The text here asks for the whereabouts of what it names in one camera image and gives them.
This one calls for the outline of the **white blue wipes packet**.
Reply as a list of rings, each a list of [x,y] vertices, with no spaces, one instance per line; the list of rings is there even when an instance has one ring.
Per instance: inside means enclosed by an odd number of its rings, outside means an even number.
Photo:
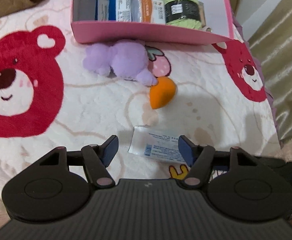
[[[164,131],[135,126],[128,153],[166,163],[185,164],[178,139]]]

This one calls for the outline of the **orange makeup sponge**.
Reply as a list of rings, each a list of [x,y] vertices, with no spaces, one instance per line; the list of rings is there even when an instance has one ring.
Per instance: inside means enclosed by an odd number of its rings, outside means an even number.
[[[166,76],[157,78],[158,84],[150,87],[150,106],[159,109],[166,106],[176,94],[176,85],[172,79]]]

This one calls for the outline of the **purple plush toy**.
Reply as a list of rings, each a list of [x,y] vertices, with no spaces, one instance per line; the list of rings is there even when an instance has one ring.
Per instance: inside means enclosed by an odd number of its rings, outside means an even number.
[[[149,58],[143,42],[120,40],[115,43],[95,43],[86,48],[83,67],[102,76],[115,76],[138,81],[144,86],[158,83],[148,69]]]

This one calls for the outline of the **blue snack packet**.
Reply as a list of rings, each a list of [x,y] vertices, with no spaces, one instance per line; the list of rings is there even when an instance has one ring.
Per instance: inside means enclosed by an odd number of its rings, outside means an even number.
[[[96,0],[95,20],[131,22],[131,0]]]

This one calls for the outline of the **bear print bed blanket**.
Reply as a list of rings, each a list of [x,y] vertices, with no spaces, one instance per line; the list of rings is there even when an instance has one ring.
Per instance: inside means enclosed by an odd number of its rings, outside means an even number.
[[[0,137],[0,228],[9,220],[1,200],[3,186],[57,146],[78,150],[117,135],[119,151],[109,167],[114,179],[177,178],[186,173],[185,165],[130,153],[131,138],[138,127],[186,135],[197,144],[219,150],[239,146],[253,155],[272,156],[280,149],[269,101],[247,99],[213,46],[150,44],[154,67],[162,72],[170,70],[177,90],[167,106],[152,109],[147,87],[85,69],[87,47],[73,37],[70,0],[46,0],[35,8],[0,18],[0,38],[45,25],[57,27],[66,39],[57,57],[63,74],[63,101],[45,130],[35,126],[32,137]]]

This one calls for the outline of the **beige curtain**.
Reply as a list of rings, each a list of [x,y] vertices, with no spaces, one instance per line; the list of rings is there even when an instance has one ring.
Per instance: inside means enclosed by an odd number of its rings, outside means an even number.
[[[282,0],[249,40],[276,109],[280,140],[292,138],[292,0]]]

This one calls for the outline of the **pink cardboard box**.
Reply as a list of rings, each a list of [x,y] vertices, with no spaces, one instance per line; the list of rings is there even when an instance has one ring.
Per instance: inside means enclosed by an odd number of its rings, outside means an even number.
[[[71,28],[79,43],[207,45],[234,38],[229,0],[73,0]]]

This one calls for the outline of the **tan small box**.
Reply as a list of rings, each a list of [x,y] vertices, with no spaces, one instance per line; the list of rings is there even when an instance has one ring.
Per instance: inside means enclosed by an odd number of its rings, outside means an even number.
[[[198,1],[198,3],[199,3],[200,22],[201,22],[201,26],[204,28],[206,26],[205,8],[202,2]]]

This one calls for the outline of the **green yarn ball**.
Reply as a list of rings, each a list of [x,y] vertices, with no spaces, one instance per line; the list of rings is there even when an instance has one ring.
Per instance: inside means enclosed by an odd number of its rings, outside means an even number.
[[[202,28],[198,0],[163,0],[166,25],[200,30]]]

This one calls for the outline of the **orange white floss box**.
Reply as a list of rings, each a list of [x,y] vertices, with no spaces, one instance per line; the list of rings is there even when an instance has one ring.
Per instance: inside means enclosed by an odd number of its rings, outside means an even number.
[[[165,8],[163,0],[136,0],[137,22],[166,24]]]

